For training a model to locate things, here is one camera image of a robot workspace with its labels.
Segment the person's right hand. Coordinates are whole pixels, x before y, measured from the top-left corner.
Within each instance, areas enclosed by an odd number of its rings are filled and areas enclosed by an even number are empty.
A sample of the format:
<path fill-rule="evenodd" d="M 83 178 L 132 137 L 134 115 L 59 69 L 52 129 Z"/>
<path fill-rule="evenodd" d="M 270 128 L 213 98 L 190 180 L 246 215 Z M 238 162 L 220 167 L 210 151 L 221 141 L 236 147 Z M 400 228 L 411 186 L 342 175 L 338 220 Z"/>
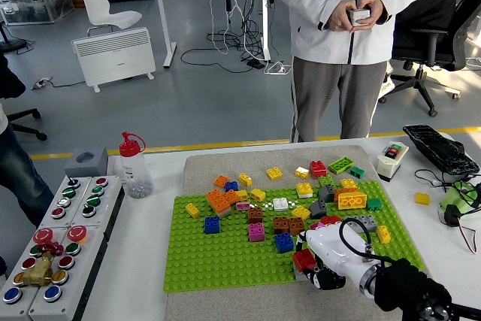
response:
<path fill-rule="evenodd" d="M 347 15 L 347 11 L 356 9 L 355 0 L 341 1 L 337 4 L 328 18 L 326 26 L 333 32 L 351 32 L 353 26 Z"/>

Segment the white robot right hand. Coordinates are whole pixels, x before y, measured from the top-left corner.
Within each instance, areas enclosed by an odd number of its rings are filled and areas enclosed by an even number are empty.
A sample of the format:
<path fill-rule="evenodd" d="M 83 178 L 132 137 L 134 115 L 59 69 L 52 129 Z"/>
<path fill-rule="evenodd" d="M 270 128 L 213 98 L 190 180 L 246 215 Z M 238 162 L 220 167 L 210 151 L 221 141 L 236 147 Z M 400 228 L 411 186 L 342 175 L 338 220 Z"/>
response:
<path fill-rule="evenodd" d="M 368 253 L 369 256 L 359 256 L 350 250 L 340 238 L 340 226 L 340 223 L 336 223 L 301 232 L 296 245 L 302 246 L 306 242 L 324 266 L 338 276 L 349 278 L 362 294 L 373 298 L 376 265 L 380 264 L 380 260 L 374 259 L 373 251 L 366 250 L 366 243 L 360 235 L 349 226 L 344 226 L 342 230 L 344 240 L 353 249 L 360 253 Z"/>

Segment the person's left hand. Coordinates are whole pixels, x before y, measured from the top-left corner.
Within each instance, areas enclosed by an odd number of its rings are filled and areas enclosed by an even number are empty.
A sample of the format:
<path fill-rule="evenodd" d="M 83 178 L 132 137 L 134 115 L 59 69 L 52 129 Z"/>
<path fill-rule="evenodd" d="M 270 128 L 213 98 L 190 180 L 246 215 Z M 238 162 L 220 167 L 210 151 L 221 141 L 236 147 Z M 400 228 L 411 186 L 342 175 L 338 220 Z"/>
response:
<path fill-rule="evenodd" d="M 356 31 L 372 30 L 372 28 L 375 26 L 376 22 L 379 20 L 384 11 L 384 4 L 381 0 L 359 0 L 358 2 L 354 2 L 353 5 L 350 5 L 350 7 L 352 9 L 370 9 L 370 16 L 368 18 L 360 20 L 360 26 L 353 26 L 350 29 L 351 33 Z"/>

